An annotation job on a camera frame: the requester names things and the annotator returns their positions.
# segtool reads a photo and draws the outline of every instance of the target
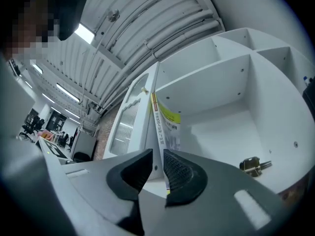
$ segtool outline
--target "ceiling light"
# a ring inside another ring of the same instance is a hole
[[[51,107],[53,110],[55,110],[57,113],[61,114],[57,109],[54,109],[53,107]]]
[[[75,31],[75,33],[83,38],[85,41],[87,41],[89,44],[92,43],[95,36],[93,32],[84,27],[82,24],[79,24],[79,28]]]
[[[70,117],[69,117],[70,118]],[[71,120],[73,120],[73,121],[75,121],[76,123],[78,123],[78,124],[80,124],[78,121],[76,121],[76,120],[74,120],[74,119],[72,119],[72,118],[70,118]]]
[[[77,115],[75,115],[74,113],[70,112],[69,110],[65,109],[68,113],[72,114],[73,116],[77,117],[80,119],[80,117],[78,117]]]
[[[73,94],[69,93],[66,89],[64,89],[62,86],[60,86],[58,83],[57,83],[57,87],[62,91],[64,92],[66,95],[70,96],[72,99],[74,99],[76,102],[80,102],[80,99],[75,97]]]
[[[25,83],[28,84],[30,88],[32,88],[32,86],[27,81],[25,81]]]
[[[36,64],[34,64],[34,63],[32,63],[31,65],[37,70],[37,72],[39,72],[40,74],[43,74],[43,70],[40,69],[40,68],[38,67],[38,65],[36,65]]]
[[[46,95],[44,95],[43,93],[42,93],[42,95],[44,96],[44,97],[46,97],[47,99],[49,99]],[[51,99],[49,99],[52,103],[55,103],[53,100],[51,100]]]

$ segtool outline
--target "white pipe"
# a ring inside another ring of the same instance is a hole
[[[124,93],[124,92],[126,92],[128,90],[128,88],[125,88],[120,94],[118,94],[116,97],[115,97],[115,99],[113,99],[110,103],[108,103],[107,105],[106,105],[106,107],[105,108],[103,108],[103,109],[106,109],[106,108],[108,108],[108,106],[110,106],[111,104],[113,104],[113,102],[115,102],[120,96],[122,96],[122,94]]]
[[[156,35],[152,39],[150,39],[150,42],[148,42],[147,46],[150,49],[153,49],[155,46],[157,46],[160,43],[161,39],[165,39],[170,34],[170,32],[175,32],[177,30],[180,30],[183,27],[183,25],[184,26],[189,25],[190,23],[200,18],[204,18],[206,16],[212,16],[212,15],[213,15],[213,12],[211,10],[203,10],[177,23],[174,23],[172,24],[171,27],[167,28],[167,30],[162,31],[161,34]]]
[[[148,66],[151,62],[156,62],[158,57],[162,56],[165,52],[169,51],[173,47],[177,46],[178,44],[182,43],[183,41],[187,40],[188,38],[191,38],[203,31],[215,28],[219,25],[219,22],[217,20],[211,21],[209,23],[206,23],[204,25],[201,25],[199,27],[196,27],[190,31],[187,31],[183,33],[182,35],[178,36],[177,38],[173,39],[169,43],[167,43],[165,46],[163,46],[161,49],[156,51],[154,55],[151,55],[149,58],[147,58],[143,63],[141,63],[129,76],[122,82],[122,84],[111,94],[111,96],[108,98],[106,102],[110,102],[115,95],[121,90],[121,88],[125,87],[127,84],[129,84],[130,81],[134,80],[134,77],[141,72],[144,68]]]
[[[175,23],[174,25],[168,27],[167,29],[161,31],[159,34],[154,36],[152,40],[149,40],[147,43],[147,46],[150,46],[150,49],[152,49],[155,45],[159,44],[162,40],[164,40],[167,36],[171,35],[172,33],[176,32],[177,30],[180,30],[184,26],[205,17],[210,17],[213,14],[211,10],[203,10],[201,12],[198,12],[192,16],[189,16],[183,20],[180,20],[179,22]],[[108,94],[111,92],[111,90],[115,87],[115,85],[118,83],[118,81],[124,76],[124,74],[133,67],[145,54],[148,53],[148,47],[146,45],[142,45],[141,48],[135,53],[135,55],[132,56],[130,61],[126,64],[126,66],[115,76],[115,78],[111,81],[111,83],[108,85],[107,89],[105,90],[100,102],[99,106],[101,106]]]

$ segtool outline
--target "table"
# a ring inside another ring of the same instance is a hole
[[[53,140],[53,142],[56,143],[56,138],[59,137],[59,136],[62,135],[62,134],[61,134],[61,133],[57,133],[56,131],[51,131],[51,133],[54,134],[54,140]]]

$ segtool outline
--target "pipe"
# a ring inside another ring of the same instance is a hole
[[[150,49],[152,49],[153,45],[159,44],[166,37],[176,32],[177,30],[180,30],[185,25],[190,24],[201,18],[210,17],[212,14],[213,12],[211,10],[203,10],[201,12],[198,12],[192,16],[189,16],[183,20],[180,20],[179,22],[175,23],[171,27],[161,31],[156,36],[154,36],[151,40],[149,40],[147,45],[143,44],[142,47],[136,52],[136,54],[132,56],[132,58],[126,64],[126,66],[118,73],[118,75],[108,85],[98,105],[101,106],[105,102],[105,99],[107,98],[111,90],[115,87],[115,85],[119,82],[119,80],[124,76],[124,74],[130,68],[132,68],[141,58],[143,58],[143,56],[148,52],[149,46],[150,46]]]
[[[110,103],[108,103],[104,109],[106,109],[108,106],[110,106],[111,104],[113,104],[113,102],[115,102],[115,101],[116,101],[120,96],[122,96],[123,93],[126,92],[127,90],[128,90],[128,87],[125,88],[120,94],[118,94],[118,95],[115,97],[115,99],[113,99]]]
[[[170,49],[174,48],[178,44],[182,43],[183,41],[187,40],[188,38],[191,38],[203,31],[210,30],[212,28],[215,28],[219,25],[219,22],[217,20],[211,21],[209,23],[206,23],[204,25],[201,25],[199,27],[196,27],[190,31],[187,31],[183,33],[182,35],[178,36],[177,38],[173,39],[169,43],[167,43],[165,46],[157,50],[154,55],[151,55],[149,58],[147,58],[143,63],[141,63],[131,74],[128,75],[128,77],[121,83],[121,85],[111,94],[111,96],[108,98],[106,102],[110,102],[121,90],[123,87],[128,85],[130,81],[134,80],[134,77],[137,76],[139,72],[141,72],[144,68],[148,66],[151,62],[156,62],[158,57],[161,57],[165,52],[169,51]]]

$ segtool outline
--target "ceiling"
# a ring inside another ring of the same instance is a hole
[[[112,23],[107,15],[116,9],[120,17]],[[121,92],[150,65],[197,39],[224,31],[210,0],[87,0],[81,23],[95,34],[91,44],[74,33],[66,41],[49,43],[36,58],[42,75],[30,65],[25,68],[34,86],[55,101],[56,109],[67,108],[93,124],[121,101]],[[188,32],[194,34],[178,41]]]

